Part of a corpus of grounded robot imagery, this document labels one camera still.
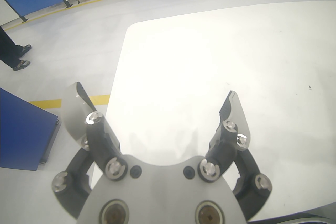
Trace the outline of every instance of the person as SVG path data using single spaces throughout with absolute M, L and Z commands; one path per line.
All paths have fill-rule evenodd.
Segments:
M 0 26 L 0 60 L 14 71 L 25 69 L 30 64 L 30 61 L 20 59 L 30 49 L 31 45 L 24 47 L 16 45 Z

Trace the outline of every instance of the leg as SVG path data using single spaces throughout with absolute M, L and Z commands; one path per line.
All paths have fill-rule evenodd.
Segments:
M 1 45 L 6 44 L 8 48 L 12 49 L 12 52 L 14 52 L 17 56 L 19 56 L 23 50 L 23 47 L 16 45 L 1 26 L 0 26 L 0 44 Z
M 9 49 L 12 49 L 12 52 L 15 53 L 18 58 L 23 57 L 24 54 L 31 49 L 31 45 L 26 45 L 24 47 L 16 45 L 1 26 L 0 26 L 0 44 L 6 44 Z
M 21 62 L 19 58 L 11 50 L 3 50 L 0 53 L 0 60 L 6 63 L 10 68 L 15 68 Z

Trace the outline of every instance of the black pants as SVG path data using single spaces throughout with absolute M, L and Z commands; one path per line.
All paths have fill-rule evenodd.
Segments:
M 19 56 L 23 47 L 17 46 L 7 33 L 0 26 L 0 60 L 6 63 L 9 67 L 15 68 L 19 65 Z

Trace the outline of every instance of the white table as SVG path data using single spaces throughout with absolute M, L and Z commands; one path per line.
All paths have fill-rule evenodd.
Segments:
M 234 90 L 273 184 L 254 219 L 334 202 L 335 11 L 336 2 L 272 3 L 130 26 L 106 115 L 122 152 L 159 165 L 205 155 Z M 237 169 L 224 177 L 233 188 Z

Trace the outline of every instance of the shoe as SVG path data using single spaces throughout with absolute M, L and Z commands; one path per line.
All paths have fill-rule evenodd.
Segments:
M 15 68 L 13 68 L 14 71 L 18 71 L 21 69 L 25 69 L 28 65 L 30 64 L 30 61 L 28 60 L 22 60 L 18 66 L 16 66 Z
M 29 44 L 26 45 L 26 46 L 24 46 L 23 49 L 22 49 L 22 51 L 21 51 L 21 54 L 20 54 L 19 58 L 22 58 L 25 55 L 25 53 L 28 52 L 31 49 L 31 47 L 32 46 L 29 45 Z

